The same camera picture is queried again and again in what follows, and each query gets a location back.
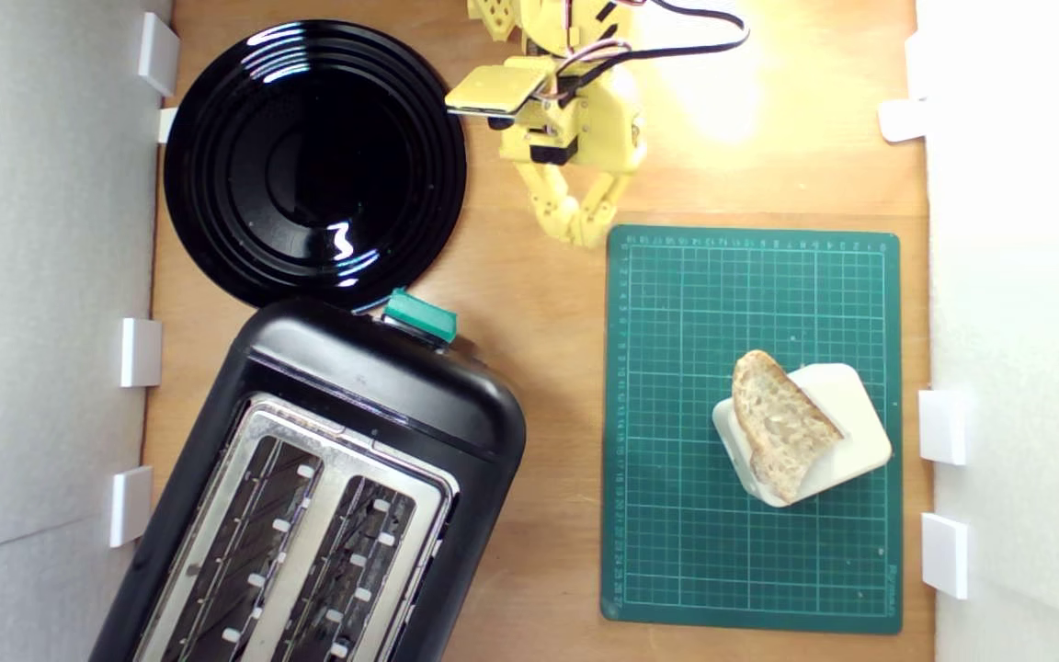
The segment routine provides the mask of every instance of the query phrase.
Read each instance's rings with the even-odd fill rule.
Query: bread slice
[[[793,502],[811,463],[844,435],[766,352],[738,359],[732,391],[754,478]]]

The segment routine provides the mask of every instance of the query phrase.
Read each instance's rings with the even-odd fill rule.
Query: wooden table
[[[630,65],[645,97],[650,154],[621,219],[900,235],[904,628],[883,638],[603,620],[605,255],[542,234],[511,165],[497,159],[497,136],[468,122],[465,211],[449,247],[412,290],[456,310],[463,334],[511,382],[528,442],[449,661],[933,659],[934,604],[920,578],[917,517],[930,508],[930,473],[917,458],[914,395],[929,380],[923,148],[886,145],[877,128],[878,102],[904,94],[902,41],[915,30],[913,3],[741,0],[736,8],[754,30],[742,49]],[[239,38],[300,17],[390,32],[428,56],[449,84],[517,50],[468,21],[464,0],[177,0],[178,91]],[[642,18],[638,46],[717,37],[652,11]],[[164,377],[149,394],[144,444],[159,493],[249,312],[194,267],[160,202],[152,316],[164,323]]]

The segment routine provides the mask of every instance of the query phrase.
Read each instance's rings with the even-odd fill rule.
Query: black toaster
[[[266,306],[91,660],[438,659],[524,445],[509,391],[425,330],[309,299]]]

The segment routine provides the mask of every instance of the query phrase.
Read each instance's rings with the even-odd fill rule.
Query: black wire
[[[735,41],[708,43],[708,46],[669,46],[667,49],[646,49],[643,51],[628,51],[626,53],[612,55],[610,58],[603,59],[602,62],[590,68],[586,73],[584,73],[584,75],[580,75],[575,83],[568,85],[567,89],[564,89],[564,92],[568,93],[568,101],[572,100],[580,88],[586,87],[586,85],[591,85],[596,78],[599,78],[600,75],[607,73],[607,70],[610,70],[610,68],[615,65],[629,61],[629,59],[672,58],[672,56],[678,55],[723,53],[725,51],[733,51],[736,47],[742,46],[742,43],[747,42],[749,38],[747,21],[743,21],[742,18],[737,17],[735,14],[731,14],[730,12],[680,7],[677,4],[668,3],[666,0],[651,0],[651,2],[659,4],[661,8],[667,10],[674,14],[682,14],[682,16],[686,17],[717,18],[717,20],[730,22],[731,24],[738,25],[738,30],[742,31],[742,35]]]

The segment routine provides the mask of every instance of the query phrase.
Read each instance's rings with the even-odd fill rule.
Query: green cutting mat
[[[604,615],[900,631],[896,237],[622,226],[609,251]],[[894,460],[785,508],[747,494],[710,414],[754,347],[856,368]]]

